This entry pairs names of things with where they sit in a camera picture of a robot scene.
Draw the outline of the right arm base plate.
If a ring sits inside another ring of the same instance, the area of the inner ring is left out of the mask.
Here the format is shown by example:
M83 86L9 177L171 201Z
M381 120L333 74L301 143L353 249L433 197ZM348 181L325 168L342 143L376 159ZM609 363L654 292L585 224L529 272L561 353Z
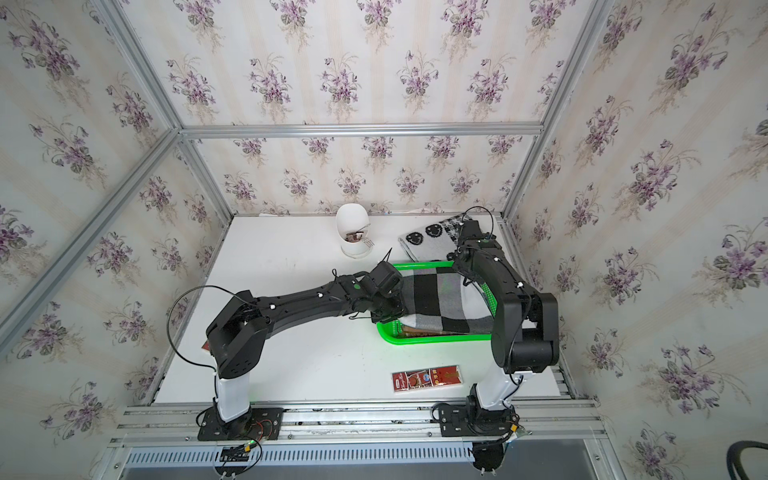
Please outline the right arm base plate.
M432 421L442 437L503 437L519 429L519 415L513 409L489 411L474 404L439 402L432 406Z

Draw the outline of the green plastic basket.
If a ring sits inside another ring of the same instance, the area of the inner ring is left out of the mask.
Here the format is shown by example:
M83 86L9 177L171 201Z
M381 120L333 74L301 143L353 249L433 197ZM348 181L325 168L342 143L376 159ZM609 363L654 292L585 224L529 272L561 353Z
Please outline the green plastic basket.
M400 271L415 270L415 269L431 269L431 268L453 268L451 261L437 261L437 262L410 262L399 263L395 266ZM476 283L482 291L486 294L487 302L493 314L495 316L497 310L497 301L494 295L491 293L490 288L485 284ZM447 335L439 337L425 337L425 338L400 338L400 326L402 324L399 320L392 321L390 323L379 323L376 325L379 336L386 342L392 345L404 346L404 345L416 345L416 344L433 344L433 343L456 343L456 342L472 342L472 341L488 341L490 334L485 335Z

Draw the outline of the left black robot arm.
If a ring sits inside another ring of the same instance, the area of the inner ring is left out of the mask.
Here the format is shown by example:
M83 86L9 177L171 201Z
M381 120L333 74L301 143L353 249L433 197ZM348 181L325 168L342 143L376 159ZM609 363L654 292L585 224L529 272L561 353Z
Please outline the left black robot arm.
M255 297L244 290L232 295L206 329L215 360L214 405L230 423L250 410L249 374L260 361L267 339L285 330L327 317L368 312L375 323L404 315L403 276L380 261L372 271L336 274L332 281L296 293Z

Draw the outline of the brown plaid fringed scarf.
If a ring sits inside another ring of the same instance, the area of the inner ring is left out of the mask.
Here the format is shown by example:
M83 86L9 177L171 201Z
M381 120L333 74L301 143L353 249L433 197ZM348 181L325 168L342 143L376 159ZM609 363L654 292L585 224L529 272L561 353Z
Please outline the brown plaid fringed scarf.
M444 332L442 331L418 329L418 328L414 328L404 324L400 326L400 333L398 334L400 338L425 338L425 337L439 337L443 335L444 335Z

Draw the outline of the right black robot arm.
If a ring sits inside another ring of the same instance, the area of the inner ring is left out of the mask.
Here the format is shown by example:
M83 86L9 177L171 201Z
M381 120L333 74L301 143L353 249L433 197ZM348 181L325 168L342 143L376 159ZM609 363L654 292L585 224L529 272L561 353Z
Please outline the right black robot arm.
M557 300L524 282L476 220L461 221L454 267L495 302L490 347L496 367L473 386L474 408L480 414L507 410L526 379L559 362Z

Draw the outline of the black white checkered scarf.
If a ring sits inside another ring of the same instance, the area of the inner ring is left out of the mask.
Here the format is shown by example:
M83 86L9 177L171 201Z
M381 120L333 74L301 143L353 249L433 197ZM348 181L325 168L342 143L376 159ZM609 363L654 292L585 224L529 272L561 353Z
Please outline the black white checkered scarf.
M493 327L486 294L452 268L401 272L404 315L411 330L447 335L485 335Z

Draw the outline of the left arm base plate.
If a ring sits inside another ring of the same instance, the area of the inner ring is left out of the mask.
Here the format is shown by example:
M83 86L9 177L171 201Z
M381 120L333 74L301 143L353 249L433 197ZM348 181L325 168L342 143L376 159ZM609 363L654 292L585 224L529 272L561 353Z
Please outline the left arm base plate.
M243 416L225 422L219 416L218 409L212 406L196 417L198 424L197 440L202 442L245 441L249 439L255 439L259 442L277 440L283 414L284 410L281 408L251 407Z

